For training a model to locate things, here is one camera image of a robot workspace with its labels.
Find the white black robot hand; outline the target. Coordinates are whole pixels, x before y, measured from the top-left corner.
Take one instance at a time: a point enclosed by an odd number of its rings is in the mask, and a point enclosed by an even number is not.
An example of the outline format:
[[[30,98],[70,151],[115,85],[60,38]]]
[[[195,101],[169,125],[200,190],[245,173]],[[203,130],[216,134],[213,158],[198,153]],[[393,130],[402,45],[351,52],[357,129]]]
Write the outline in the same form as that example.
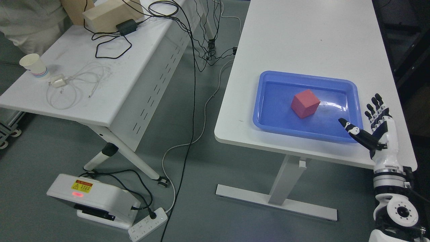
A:
[[[370,151],[370,158],[375,163],[374,173],[382,170],[403,173],[403,167],[397,159],[399,143],[395,121],[378,93],[371,102],[372,104],[367,104],[368,110],[364,114],[370,121],[372,133],[360,129],[344,118],[339,118],[338,121],[355,141]]]

